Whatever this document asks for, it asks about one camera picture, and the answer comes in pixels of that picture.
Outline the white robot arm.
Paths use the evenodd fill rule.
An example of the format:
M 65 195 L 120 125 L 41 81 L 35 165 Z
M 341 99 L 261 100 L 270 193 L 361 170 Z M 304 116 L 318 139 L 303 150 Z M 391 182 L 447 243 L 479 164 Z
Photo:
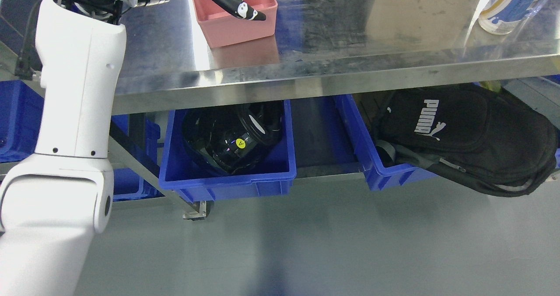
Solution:
M 35 46 L 44 108 L 34 153 L 1 183 L 1 294 L 71 296 L 111 214 L 109 127 L 126 27 L 41 0 Z

